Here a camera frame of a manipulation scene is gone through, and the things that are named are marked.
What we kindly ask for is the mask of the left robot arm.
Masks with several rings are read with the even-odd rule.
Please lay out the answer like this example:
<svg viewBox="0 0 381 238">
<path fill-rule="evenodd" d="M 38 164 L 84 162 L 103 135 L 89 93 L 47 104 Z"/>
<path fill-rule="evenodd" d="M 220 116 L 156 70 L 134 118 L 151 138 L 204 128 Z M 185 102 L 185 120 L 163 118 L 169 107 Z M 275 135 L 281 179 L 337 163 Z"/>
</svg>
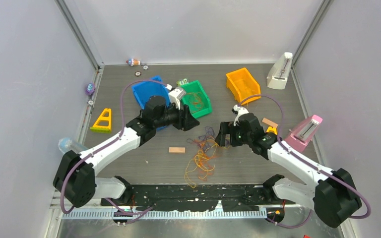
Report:
<svg viewBox="0 0 381 238">
<path fill-rule="evenodd" d="M 160 127 L 172 125 L 188 131 L 200 122 L 188 105 L 166 104 L 164 97 L 151 97 L 139 115 L 116 135 L 88 150 L 64 153 L 53 186 L 61 193 L 60 205 L 68 200 L 79 208 L 92 199 L 114 199 L 120 205 L 131 202 L 130 184 L 122 177 L 99 178 L 97 175 L 110 163 L 152 139 Z"/>
</svg>

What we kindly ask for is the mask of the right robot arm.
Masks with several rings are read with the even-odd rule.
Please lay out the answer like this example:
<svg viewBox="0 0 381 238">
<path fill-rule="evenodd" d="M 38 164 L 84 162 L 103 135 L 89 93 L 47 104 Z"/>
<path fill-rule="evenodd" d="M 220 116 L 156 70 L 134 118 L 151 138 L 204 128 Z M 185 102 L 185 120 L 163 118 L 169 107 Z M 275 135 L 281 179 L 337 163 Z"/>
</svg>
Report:
<svg viewBox="0 0 381 238">
<path fill-rule="evenodd" d="M 331 228 L 337 228 L 362 207 L 353 179 L 345 169 L 324 167 L 291 148 L 273 132 L 265 132 L 258 118 L 243 114 L 235 121 L 220 123 L 215 143 L 232 147 L 247 145 L 253 153 L 276 163 L 302 182 L 274 175 L 263 183 L 263 196 L 269 203 L 289 200 L 313 210 Z"/>
</svg>

